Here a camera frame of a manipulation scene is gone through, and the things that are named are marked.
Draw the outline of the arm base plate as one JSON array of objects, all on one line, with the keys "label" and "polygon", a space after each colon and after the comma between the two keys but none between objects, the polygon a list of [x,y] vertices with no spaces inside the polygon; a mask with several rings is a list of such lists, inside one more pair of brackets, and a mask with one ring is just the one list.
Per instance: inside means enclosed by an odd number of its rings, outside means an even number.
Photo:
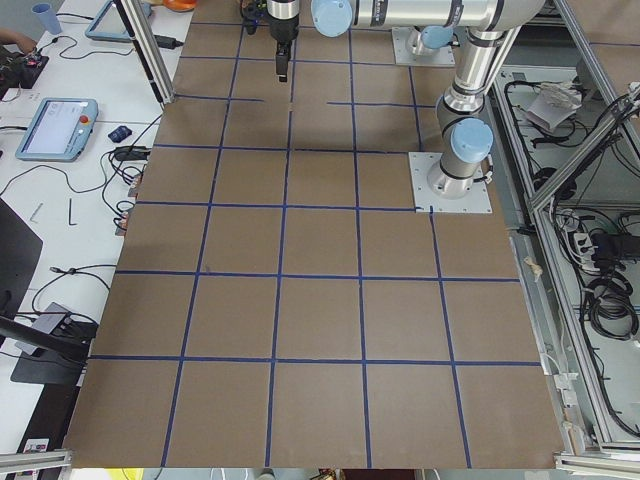
[{"label": "arm base plate", "polygon": [[414,209],[418,213],[491,214],[481,164],[471,178],[454,179],[441,169],[440,152],[409,152]]},{"label": "arm base plate", "polygon": [[432,55],[416,56],[411,54],[406,47],[406,41],[414,27],[394,27],[392,29],[392,40],[397,65],[404,66],[424,66],[436,68],[453,67],[455,64],[451,43]]}]

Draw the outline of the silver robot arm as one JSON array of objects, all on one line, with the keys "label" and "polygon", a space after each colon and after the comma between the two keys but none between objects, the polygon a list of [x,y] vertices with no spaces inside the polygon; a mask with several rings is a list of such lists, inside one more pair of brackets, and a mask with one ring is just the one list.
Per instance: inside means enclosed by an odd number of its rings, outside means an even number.
[{"label": "silver robot arm", "polygon": [[414,27],[406,41],[406,47],[416,56],[432,55],[448,46],[453,39],[453,34],[452,27]]},{"label": "silver robot arm", "polygon": [[411,27],[427,39],[427,28],[462,27],[466,40],[450,86],[436,104],[445,145],[439,162],[427,174],[431,190],[445,199],[461,199],[491,151],[493,133],[478,115],[485,96],[521,27],[541,10],[540,1],[314,1],[315,29],[337,37],[363,24]]}]

